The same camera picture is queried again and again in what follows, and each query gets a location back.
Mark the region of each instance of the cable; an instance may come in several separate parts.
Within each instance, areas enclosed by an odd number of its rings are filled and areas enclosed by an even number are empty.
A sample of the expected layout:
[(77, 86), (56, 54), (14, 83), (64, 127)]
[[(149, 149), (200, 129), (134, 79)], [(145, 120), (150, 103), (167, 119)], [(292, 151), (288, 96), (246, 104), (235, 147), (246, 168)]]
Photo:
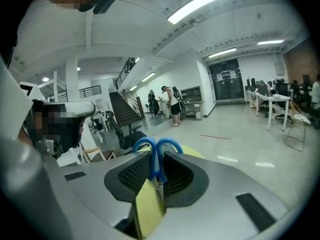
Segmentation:
[(145, 7), (141, 6), (141, 5), (138, 5), (138, 4), (136, 4), (136, 3), (128, 2), (128, 1), (124, 1), (124, 0), (117, 0), (117, 1), (121, 1), (121, 2), (125, 2), (125, 3), (128, 3), (128, 4), (135, 5), (135, 6), (139, 6), (139, 7), (143, 8), (143, 9), (146, 9), (146, 10), (148, 10), (148, 11), (150, 11), (150, 12), (152, 12), (152, 13), (154, 13), (154, 14), (156, 14), (156, 15), (158, 15), (158, 16), (160, 16), (160, 17), (162, 17), (162, 18), (164, 18), (164, 19), (167, 20), (167, 18), (164, 17), (164, 16), (162, 16), (161, 14), (159, 14), (159, 13), (153, 11), (153, 10), (150, 10), (150, 9), (148, 9), (148, 8), (145, 8)]

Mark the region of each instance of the ceiling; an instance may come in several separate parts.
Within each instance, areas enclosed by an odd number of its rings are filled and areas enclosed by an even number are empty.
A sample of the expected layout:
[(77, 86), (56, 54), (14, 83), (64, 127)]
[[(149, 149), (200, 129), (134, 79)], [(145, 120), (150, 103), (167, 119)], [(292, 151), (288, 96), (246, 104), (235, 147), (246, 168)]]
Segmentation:
[[(84, 13), (38, 0), (20, 24), (9, 70), (17, 80), (38, 81), (36, 74), (53, 75), (54, 70), (64, 79), (66, 58), (76, 52), (79, 74), (119, 72), (129, 57), (145, 59), (147, 72), (153, 62), (174, 61), (189, 49), (210, 64), (218, 58), (208, 55), (218, 51), (237, 47), (233, 56), (283, 53), (308, 36), (286, 0), (216, 0), (176, 25), (167, 20), (190, 1), (116, 0), (105, 14), (93, 15), (92, 10)], [(257, 47), (270, 39), (285, 42)]]
[[(91, 80), (100, 80), (108, 78), (117, 78), (127, 62), (127, 57), (99, 57), (85, 58), (78, 61), (78, 76), (91, 76)], [(57, 72), (57, 77), (64, 81), (66, 79), (66, 64), (55, 66), (48, 70), (32, 75), (26, 79), (27, 82), (40, 85), (43, 83), (44, 77), (50, 80), (54, 77), (54, 72)]]

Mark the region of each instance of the railing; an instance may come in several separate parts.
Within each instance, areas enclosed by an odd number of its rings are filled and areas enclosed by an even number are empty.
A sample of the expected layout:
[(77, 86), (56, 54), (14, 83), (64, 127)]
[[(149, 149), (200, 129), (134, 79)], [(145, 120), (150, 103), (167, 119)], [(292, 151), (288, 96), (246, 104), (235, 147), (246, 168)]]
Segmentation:
[(132, 68), (133, 68), (135, 65), (136, 65), (136, 58), (130, 57), (130, 58), (126, 61), (126, 63), (125, 63), (125, 65), (124, 65), (124, 67), (123, 67), (123, 69), (122, 69), (122, 71), (121, 71), (118, 79), (117, 79), (116, 82), (115, 82), (115, 84), (116, 84), (116, 89), (117, 89), (117, 90), (119, 89), (119, 87), (120, 87), (121, 84), (124, 82), (124, 80), (126, 79), (127, 75), (129, 74), (129, 72), (132, 70)]
[(58, 92), (58, 100), (55, 101), (55, 97), (49, 97), (49, 102), (68, 102), (68, 93), (66, 91)]
[(126, 92), (126, 90), (122, 90), (122, 95), (124, 97), (124, 100), (127, 102), (127, 103), (131, 103), (132, 106), (133, 106), (133, 109), (140, 114), (140, 117), (142, 119), (145, 119), (145, 113), (144, 113), (144, 110), (142, 108), (142, 105), (141, 105), (141, 101), (140, 101), (140, 97), (136, 97), (136, 100), (135, 98), (133, 98), (129, 93)]
[(96, 85), (88, 88), (83, 88), (79, 90), (80, 98), (85, 98), (93, 95), (101, 94), (101, 86)]

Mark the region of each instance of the brick wall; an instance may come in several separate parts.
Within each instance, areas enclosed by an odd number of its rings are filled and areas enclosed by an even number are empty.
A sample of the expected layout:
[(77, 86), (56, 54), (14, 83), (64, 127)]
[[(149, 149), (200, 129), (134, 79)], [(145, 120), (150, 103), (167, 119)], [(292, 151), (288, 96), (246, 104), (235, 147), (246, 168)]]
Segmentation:
[(320, 74), (320, 64), (311, 40), (306, 39), (283, 56), (289, 83), (297, 80), (299, 84), (302, 84), (303, 75), (310, 75), (311, 83), (316, 81), (316, 75)]

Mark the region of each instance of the wooden chair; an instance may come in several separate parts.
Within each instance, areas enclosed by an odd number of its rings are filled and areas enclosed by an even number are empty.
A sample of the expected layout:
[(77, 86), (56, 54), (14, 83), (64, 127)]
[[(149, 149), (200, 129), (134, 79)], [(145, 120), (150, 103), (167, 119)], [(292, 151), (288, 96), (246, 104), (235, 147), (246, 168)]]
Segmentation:
[(95, 148), (91, 148), (91, 149), (85, 149), (85, 150), (81, 149), (81, 152), (82, 152), (85, 160), (88, 163), (97, 161), (95, 158), (90, 159), (89, 156), (88, 156), (88, 154), (90, 154), (92, 152), (95, 152), (95, 151), (99, 151), (99, 154), (100, 154), (102, 160), (109, 160), (109, 159), (112, 159), (112, 158), (116, 158), (116, 156), (115, 156), (115, 154), (114, 154), (114, 152), (112, 150), (108, 150), (108, 151), (102, 152), (99, 146), (95, 147)]
[[(290, 101), (290, 107), (291, 107), (291, 112), (292, 112), (292, 120), (293, 120), (293, 123), (291, 125), (291, 128), (290, 130), (288, 131), (285, 139), (284, 139), (284, 143), (287, 144), (290, 148), (296, 150), (296, 151), (299, 151), (299, 152), (302, 152), (304, 150), (304, 143), (305, 143), (305, 138), (306, 138), (306, 128), (308, 125), (310, 125), (310, 121), (309, 119), (303, 115), (303, 112), (301, 111), (301, 109), (298, 107), (297, 104), (295, 104), (294, 102)], [(300, 125), (300, 126), (303, 126), (303, 138), (302, 140), (297, 138), (297, 137), (293, 137), (293, 136), (290, 136), (290, 133), (292, 131), (292, 129), (296, 126), (296, 125)], [(298, 140), (299, 142), (302, 143), (302, 148), (301, 150), (297, 149), (297, 148), (294, 148), (293, 146), (289, 145), (288, 144), (288, 139), (295, 139), (295, 140)]]

